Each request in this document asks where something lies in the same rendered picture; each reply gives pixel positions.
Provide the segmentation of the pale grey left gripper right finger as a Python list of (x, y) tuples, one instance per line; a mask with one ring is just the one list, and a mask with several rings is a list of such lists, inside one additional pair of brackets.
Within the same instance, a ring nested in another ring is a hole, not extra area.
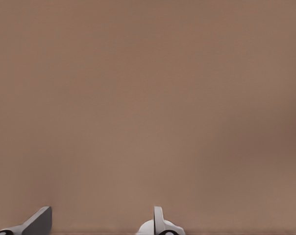
[(139, 228), (137, 235), (184, 235), (184, 229), (165, 220), (160, 206), (154, 206), (153, 219)]

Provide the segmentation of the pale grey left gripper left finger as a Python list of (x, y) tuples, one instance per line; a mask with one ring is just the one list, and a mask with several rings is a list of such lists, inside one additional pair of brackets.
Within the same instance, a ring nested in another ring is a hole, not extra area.
[(50, 235), (52, 230), (52, 207), (44, 206), (26, 222), (0, 230), (0, 235)]

